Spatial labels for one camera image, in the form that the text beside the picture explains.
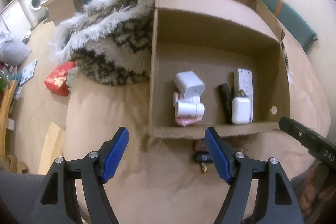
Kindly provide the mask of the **person right hand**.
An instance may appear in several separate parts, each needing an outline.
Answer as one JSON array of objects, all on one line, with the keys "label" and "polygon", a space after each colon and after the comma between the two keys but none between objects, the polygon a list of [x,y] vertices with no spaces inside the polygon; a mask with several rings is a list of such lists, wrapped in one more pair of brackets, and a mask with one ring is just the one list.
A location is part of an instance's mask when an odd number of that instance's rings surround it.
[{"label": "person right hand", "polygon": [[298,198],[306,221],[316,221],[335,195],[335,170],[319,163],[312,166],[303,180],[304,187]]}]

